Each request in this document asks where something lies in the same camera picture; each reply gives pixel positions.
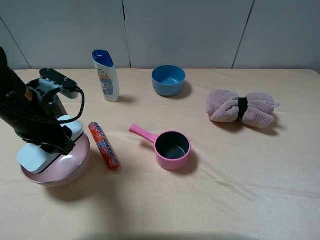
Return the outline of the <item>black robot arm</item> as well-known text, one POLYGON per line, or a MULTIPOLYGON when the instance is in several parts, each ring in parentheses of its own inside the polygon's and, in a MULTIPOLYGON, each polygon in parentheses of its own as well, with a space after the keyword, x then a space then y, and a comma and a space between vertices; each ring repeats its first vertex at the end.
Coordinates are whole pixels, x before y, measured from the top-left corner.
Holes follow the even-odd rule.
POLYGON ((75 147, 69 122, 59 120, 65 113, 58 93, 75 99, 84 92, 77 83, 52 68, 40 70, 40 78, 25 84, 10 69, 5 51, 0 51, 0 117, 28 144, 49 154, 68 155, 75 147))

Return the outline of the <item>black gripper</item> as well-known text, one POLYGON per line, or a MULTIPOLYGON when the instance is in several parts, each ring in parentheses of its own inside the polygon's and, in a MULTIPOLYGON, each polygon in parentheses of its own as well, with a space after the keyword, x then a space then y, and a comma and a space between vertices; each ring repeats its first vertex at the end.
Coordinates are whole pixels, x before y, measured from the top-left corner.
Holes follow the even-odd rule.
POLYGON ((65 89, 56 87, 50 90, 37 88, 34 93, 39 93, 38 100, 32 99, 33 110, 27 113, 25 110, 18 112, 18 116, 26 122, 27 127, 16 130, 16 133, 30 144, 39 146, 49 154, 69 154, 75 147, 72 140, 74 133, 67 124, 76 121, 76 118, 68 118, 67 112, 60 102, 57 94, 66 94, 68 98, 76 96, 76 88, 65 89))

